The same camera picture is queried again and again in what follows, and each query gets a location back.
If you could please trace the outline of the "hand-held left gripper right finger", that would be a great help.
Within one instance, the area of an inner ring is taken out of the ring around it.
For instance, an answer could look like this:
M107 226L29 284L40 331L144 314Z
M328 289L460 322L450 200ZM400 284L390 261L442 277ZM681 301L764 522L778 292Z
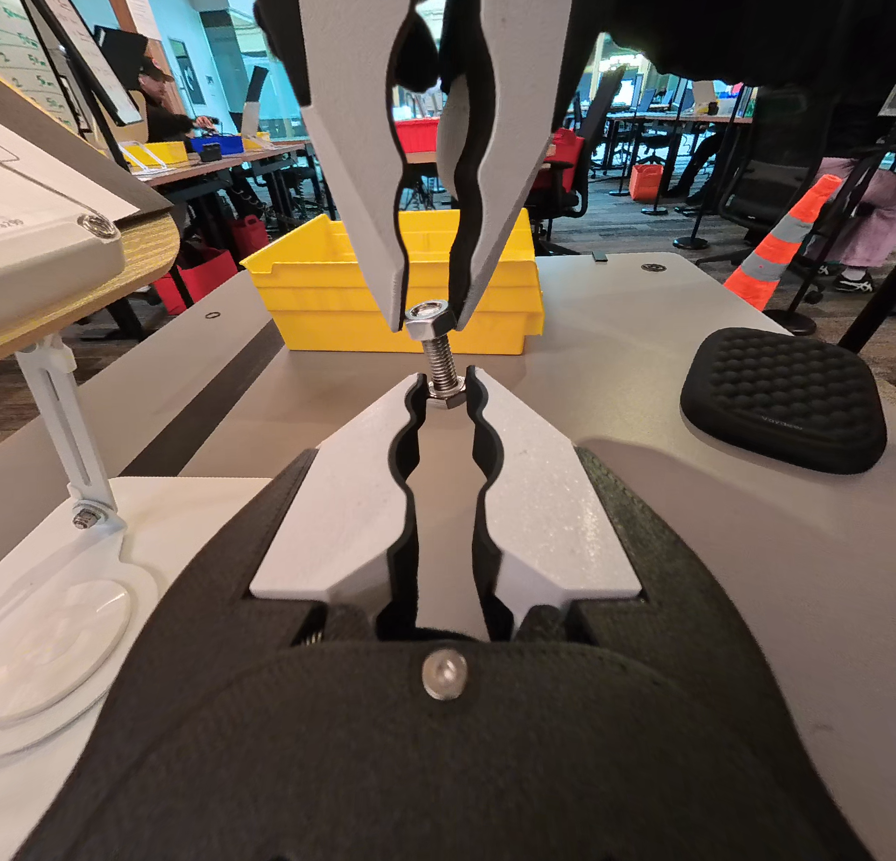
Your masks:
M466 373L476 497L473 576L490 639L536 607L637 598L641 582L573 442L487 372Z

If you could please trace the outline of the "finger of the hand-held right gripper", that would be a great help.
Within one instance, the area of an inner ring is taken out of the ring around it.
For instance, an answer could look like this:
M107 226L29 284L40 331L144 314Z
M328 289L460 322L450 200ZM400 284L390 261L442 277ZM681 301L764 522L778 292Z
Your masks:
M376 306L402 325L409 260L397 206L405 158L392 119L411 0L298 0L310 103L302 115Z
M460 210L448 301L469 324L539 171L574 0L446 0L439 177Z

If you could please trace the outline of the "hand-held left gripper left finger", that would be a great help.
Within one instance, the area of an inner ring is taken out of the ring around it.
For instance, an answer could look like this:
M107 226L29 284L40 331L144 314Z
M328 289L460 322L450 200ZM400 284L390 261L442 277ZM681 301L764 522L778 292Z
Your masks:
M419 538L408 486L429 389L411 374L316 448L250 583L254 598L361 609L380 636L414 631Z

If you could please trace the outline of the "steel hex bolt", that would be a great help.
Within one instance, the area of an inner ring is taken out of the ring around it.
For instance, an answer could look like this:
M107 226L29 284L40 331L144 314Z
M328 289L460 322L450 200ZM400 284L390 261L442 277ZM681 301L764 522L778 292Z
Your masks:
M405 330L410 339L421 343L434 388L439 392L448 392L460 384L449 340L456 325L454 312L442 299L419 303L405 314Z

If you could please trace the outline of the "red office chair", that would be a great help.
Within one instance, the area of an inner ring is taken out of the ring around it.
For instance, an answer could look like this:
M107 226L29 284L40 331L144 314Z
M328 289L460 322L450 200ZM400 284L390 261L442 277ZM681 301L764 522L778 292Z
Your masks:
M532 237L543 246L552 239L554 221L581 217L587 210L588 168L581 165L585 140L561 127L552 137L546 155L524 203Z

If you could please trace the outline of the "red plastic bin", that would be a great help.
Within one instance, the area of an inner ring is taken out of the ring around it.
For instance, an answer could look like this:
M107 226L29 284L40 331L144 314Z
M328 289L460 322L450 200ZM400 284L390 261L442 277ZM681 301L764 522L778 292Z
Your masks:
M401 149L407 154L430 154L437 150L440 119L413 118L397 121L395 130Z

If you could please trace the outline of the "wooden office desk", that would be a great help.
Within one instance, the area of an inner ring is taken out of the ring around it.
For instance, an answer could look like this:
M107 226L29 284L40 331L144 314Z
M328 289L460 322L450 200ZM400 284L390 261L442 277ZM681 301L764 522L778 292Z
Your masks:
M222 195L237 199L237 217L254 214L270 220L282 235L303 221L304 202L293 183L312 183L319 210L323 210L321 179L309 140L275 141L270 148L246 150L217 161L191 160L164 168L149 168L135 176L171 204L171 216L180 237L199 235L208 240L224 237L230 208Z

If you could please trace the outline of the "black display stand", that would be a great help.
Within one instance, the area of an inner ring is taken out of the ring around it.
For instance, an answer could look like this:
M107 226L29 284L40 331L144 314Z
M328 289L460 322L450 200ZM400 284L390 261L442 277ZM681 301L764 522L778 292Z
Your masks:
M128 172L118 144L143 125L140 106L119 82L71 0L22 0L77 118L78 135Z

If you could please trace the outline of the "red jerry can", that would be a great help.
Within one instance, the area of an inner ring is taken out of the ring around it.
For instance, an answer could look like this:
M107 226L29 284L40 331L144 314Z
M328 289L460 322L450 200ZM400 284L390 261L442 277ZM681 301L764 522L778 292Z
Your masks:
M239 262L271 243L265 222L255 215L233 218L229 221L229 228Z

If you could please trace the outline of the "yellow plastic bin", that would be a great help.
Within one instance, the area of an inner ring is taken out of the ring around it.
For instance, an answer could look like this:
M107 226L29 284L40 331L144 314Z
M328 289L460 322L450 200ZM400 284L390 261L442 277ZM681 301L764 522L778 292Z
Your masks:
M409 251L408 304L446 296L457 210L399 214ZM244 266L290 350L416 353L406 331L389 330L364 283L343 223L320 215L247 258ZM474 316L451 338L456 354L521 355L540 336L545 310L529 217L512 227Z

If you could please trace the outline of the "black mesh office chair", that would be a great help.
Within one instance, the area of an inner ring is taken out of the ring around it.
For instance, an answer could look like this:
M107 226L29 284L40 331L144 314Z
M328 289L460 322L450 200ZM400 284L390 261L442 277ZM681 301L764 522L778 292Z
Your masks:
M760 88L745 155L721 195L719 215L756 248L812 185L839 95L798 86Z

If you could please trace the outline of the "whiteboard with green writing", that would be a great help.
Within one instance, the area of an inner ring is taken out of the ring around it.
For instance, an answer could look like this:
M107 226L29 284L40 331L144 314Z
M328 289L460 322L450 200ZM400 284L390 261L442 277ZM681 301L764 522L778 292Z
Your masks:
M77 118L22 0L1 0L1 76L70 132Z

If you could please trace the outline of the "wooden stand board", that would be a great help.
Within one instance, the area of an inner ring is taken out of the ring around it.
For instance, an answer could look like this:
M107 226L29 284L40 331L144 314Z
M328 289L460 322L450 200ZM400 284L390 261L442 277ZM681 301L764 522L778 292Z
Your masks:
M125 254L124 269L110 280L38 312L22 315L1 332L1 358L26 349L54 333L112 307L118 329L128 340L142 341L147 332L133 310L124 308L128 296L167 273L175 262L180 245L173 218L159 214L125 226L121 232Z

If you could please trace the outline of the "thick black pole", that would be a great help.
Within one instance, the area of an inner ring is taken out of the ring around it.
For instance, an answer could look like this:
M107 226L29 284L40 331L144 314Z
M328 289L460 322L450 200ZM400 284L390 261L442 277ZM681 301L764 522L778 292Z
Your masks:
M837 346L858 354L875 335L895 307L895 289L882 286L840 338Z

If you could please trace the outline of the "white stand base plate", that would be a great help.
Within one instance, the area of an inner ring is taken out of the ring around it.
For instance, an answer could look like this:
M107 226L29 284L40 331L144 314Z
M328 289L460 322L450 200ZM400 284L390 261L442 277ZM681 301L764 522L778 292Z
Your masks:
M266 484L115 477L117 514L81 531L67 500L2 558L2 757L104 699L185 565Z

